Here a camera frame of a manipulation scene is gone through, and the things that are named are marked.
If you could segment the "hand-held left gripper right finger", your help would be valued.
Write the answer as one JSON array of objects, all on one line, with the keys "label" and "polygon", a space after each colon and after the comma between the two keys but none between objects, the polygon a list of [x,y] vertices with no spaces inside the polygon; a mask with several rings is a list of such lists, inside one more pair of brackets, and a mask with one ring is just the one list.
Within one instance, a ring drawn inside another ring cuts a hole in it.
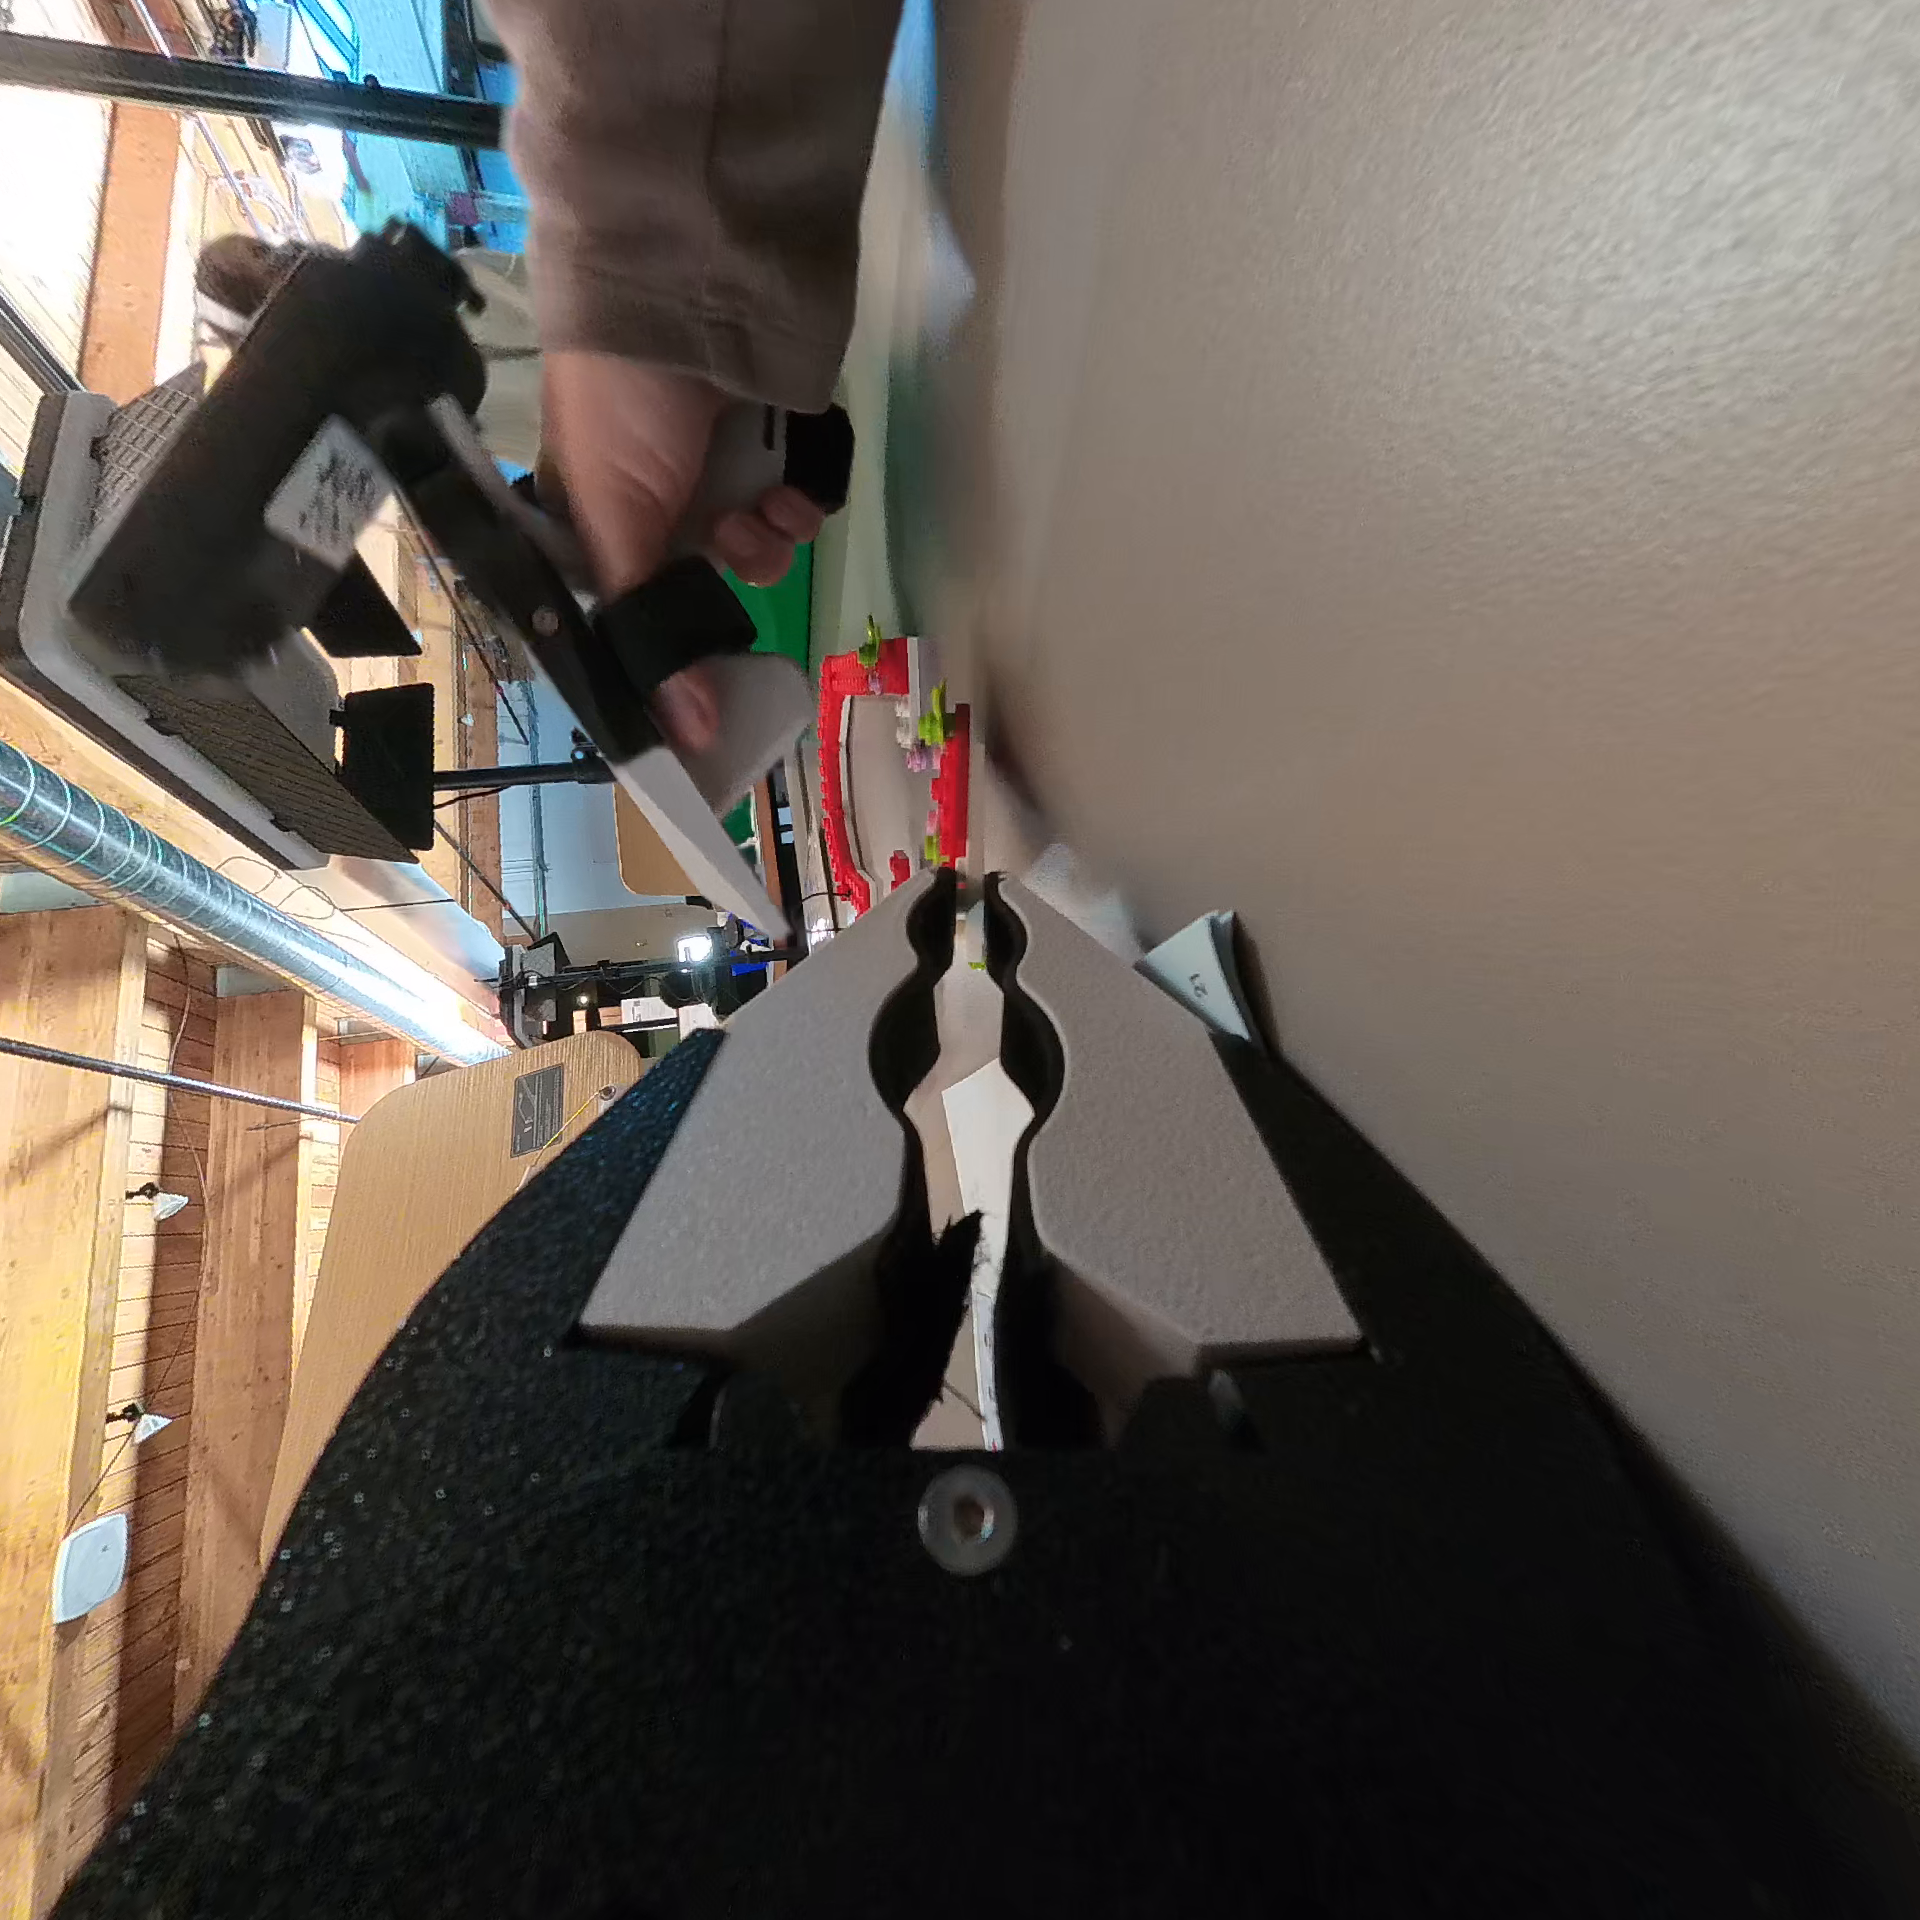
[{"label": "hand-held left gripper right finger", "polygon": [[1223,1040],[1137,959],[993,878],[999,1061],[1032,1117],[1016,1142],[993,1381],[1011,1445],[1109,1445],[1158,1383],[1351,1358],[1339,1292]]}]

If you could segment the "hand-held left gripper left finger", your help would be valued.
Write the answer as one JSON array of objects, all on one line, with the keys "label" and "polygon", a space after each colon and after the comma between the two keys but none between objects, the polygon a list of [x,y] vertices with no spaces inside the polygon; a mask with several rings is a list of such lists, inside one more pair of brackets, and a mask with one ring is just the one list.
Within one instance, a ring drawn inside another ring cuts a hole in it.
[{"label": "hand-held left gripper left finger", "polygon": [[957,880],[913,878],[727,1022],[579,1331],[775,1383],[822,1437],[909,1447],[969,1315],[909,1100],[941,1061]]}]

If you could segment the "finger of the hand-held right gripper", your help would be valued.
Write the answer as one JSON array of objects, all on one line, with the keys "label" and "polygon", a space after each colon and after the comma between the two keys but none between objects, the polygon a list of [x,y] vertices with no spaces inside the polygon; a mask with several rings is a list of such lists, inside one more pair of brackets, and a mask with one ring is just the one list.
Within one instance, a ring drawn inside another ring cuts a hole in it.
[{"label": "finger of the hand-held right gripper", "polygon": [[758,927],[771,944],[789,944],[794,927],[786,912],[768,895],[767,884],[729,841],[721,815],[671,747],[654,745],[626,758],[614,758],[614,782],[657,829],[663,848],[687,872],[693,894]]}]

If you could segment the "red lego heart frame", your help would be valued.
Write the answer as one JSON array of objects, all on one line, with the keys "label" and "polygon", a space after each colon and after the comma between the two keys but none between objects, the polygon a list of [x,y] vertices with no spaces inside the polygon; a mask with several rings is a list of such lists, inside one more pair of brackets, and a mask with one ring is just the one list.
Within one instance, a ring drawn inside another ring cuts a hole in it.
[{"label": "red lego heart frame", "polygon": [[822,667],[822,836],[834,897],[864,916],[909,880],[969,854],[971,708],[942,648],[875,624]]}]

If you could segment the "person's right hand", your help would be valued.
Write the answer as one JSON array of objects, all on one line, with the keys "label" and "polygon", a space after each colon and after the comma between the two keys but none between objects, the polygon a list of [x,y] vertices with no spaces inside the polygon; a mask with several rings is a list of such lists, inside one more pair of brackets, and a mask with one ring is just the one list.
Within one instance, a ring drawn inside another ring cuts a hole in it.
[{"label": "person's right hand", "polygon": [[[672,367],[608,352],[545,356],[545,480],[560,488],[601,601],[649,582],[667,561],[701,488],[713,429],[729,396]],[[749,585],[786,576],[826,513],[792,486],[771,486],[712,521],[710,558]],[[654,715],[682,751],[705,751],[718,731],[718,694],[705,667],[657,687]]]}]

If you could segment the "white numbered paper bag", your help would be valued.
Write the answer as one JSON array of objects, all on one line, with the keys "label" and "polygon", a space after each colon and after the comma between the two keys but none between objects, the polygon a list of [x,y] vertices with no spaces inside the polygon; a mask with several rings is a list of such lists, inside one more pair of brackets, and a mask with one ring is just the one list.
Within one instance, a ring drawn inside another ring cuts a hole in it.
[{"label": "white numbered paper bag", "polygon": [[1264,1028],[1242,979],[1239,916],[1208,912],[1137,959],[1137,972],[1183,1004],[1209,1033],[1266,1048]]}]

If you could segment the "grey ceiling air unit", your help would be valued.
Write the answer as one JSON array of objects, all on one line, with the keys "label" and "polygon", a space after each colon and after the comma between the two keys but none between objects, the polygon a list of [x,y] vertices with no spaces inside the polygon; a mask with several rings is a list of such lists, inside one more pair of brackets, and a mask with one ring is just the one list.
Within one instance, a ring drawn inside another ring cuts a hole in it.
[{"label": "grey ceiling air unit", "polygon": [[289,638],[239,683],[168,681],[85,636],[69,612],[67,590],[89,537],[149,476],[200,398],[200,372],[185,369],[125,404],[88,390],[31,399],[32,432],[5,461],[5,681],[281,871],[309,872],[341,857],[419,863],[423,853],[397,861],[313,845],[345,798],[335,780],[335,712],[355,691],[309,633]]}]

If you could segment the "tall green plastic bin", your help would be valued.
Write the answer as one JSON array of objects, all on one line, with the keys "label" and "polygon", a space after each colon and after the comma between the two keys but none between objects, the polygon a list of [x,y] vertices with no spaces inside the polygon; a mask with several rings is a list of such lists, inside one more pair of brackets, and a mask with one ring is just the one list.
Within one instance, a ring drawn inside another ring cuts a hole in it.
[{"label": "tall green plastic bin", "polygon": [[[802,672],[802,679],[809,681],[813,547],[800,547],[786,576],[775,588],[755,588],[734,574],[727,574],[727,585],[752,617],[758,630],[755,653],[781,656],[794,663]],[[752,859],[758,861],[758,871],[767,872],[767,863],[774,863],[774,872],[781,878],[778,891],[789,905],[798,905],[800,894],[805,894],[798,843],[809,832],[809,815],[800,745],[813,733],[814,710],[817,697],[808,683],[802,731],[784,750],[781,766],[767,775],[768,806],[760,805],[755,798],[760,789],[755,785],[725,813],[727,836],[741,848],[755,841],[758,849]]]}]

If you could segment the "black studio light panel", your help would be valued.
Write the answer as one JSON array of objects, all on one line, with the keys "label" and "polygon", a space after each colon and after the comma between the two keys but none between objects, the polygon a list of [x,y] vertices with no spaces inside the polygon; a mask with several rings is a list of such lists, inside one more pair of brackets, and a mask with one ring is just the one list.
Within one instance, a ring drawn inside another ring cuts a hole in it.
[{"label": "black studio light panel", "polygon": [[614,784],[614,769],[598,751],[440,769],[434,693],[429,683],[403,683],[344,697],[335,712],[341,735],[335,780],[344,799],[325,815],[311,841],[317,848],[333,857],[409,861],[434,843],[447,805],[525,785]]}]

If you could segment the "black metal beam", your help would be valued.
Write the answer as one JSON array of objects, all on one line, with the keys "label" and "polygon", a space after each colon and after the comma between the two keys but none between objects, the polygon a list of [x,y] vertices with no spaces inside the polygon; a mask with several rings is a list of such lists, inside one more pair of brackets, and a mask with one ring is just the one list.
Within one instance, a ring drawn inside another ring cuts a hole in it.
[{"label": "black metal beam", "polygon": [[502,151],[503,110],[442,91],[322,79],[250,65],[144,54],[81,38],[2,31],[2,81],[117,105],[234,111],[287,125]]}]

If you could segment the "silver ventilation duct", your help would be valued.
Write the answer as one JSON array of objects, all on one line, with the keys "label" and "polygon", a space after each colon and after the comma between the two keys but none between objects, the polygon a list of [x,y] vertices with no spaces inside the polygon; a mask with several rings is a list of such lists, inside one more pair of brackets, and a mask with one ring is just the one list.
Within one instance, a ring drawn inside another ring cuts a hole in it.
[{"label": "silver ventilation duct", "polygon": [[73,891],[222,949],[455,1065],[481,1065],[513,1048],[472,1025],[451,998],[433,998],[309,920],[259,901],[13,743],[2,745],[2,845]]}]

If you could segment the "white wireless access point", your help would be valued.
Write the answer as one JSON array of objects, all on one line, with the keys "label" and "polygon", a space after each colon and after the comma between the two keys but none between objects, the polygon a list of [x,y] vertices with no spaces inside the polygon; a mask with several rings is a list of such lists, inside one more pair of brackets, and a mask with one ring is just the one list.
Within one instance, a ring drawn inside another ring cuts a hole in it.
[{"label": "white wireless access point", "polygon": [[129,1577],[131,1525],[110,1511],[73,1527],[61,1543],[54,1582],[54,1622],[71,1624],[121,1593]]}]

